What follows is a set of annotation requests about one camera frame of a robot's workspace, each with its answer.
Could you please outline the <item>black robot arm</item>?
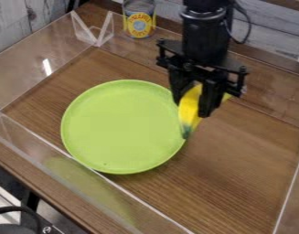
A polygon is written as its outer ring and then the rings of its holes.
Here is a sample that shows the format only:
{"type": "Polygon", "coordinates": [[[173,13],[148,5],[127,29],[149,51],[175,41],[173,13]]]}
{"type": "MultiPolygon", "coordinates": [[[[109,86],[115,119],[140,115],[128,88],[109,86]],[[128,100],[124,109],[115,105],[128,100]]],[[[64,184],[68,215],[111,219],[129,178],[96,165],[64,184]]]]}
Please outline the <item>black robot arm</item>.
{"type": "Polygon", "coordinates": [[[181,40],[156,42],[156,65],[168,71],[173,101],[180,101],[195,82],[203,85],[196,96],[196,115],[206,118],[220,107],[224,94],[243,93],[248,70],[228,54],[234,12],[244,13],[236,0],[183,0],[181,40]]]}

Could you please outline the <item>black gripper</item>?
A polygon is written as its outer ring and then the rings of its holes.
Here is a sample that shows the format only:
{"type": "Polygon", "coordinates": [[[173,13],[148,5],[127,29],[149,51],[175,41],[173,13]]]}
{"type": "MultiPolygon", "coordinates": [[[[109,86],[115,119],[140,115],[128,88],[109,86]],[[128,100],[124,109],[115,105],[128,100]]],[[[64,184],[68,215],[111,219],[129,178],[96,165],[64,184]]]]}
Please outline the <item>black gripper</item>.
{"type": "Polygon", "coordinates": [[[228,58],[232,37],[232,8],[184,8],[181,40],[160,38],[156,42],[159,55],[156,65],[168,72],[169,89],[175,104],[199,81],[202,93],[198,115],[207,118],[220,107],[224,93],[242,95],[247,68],[228,58]]]}

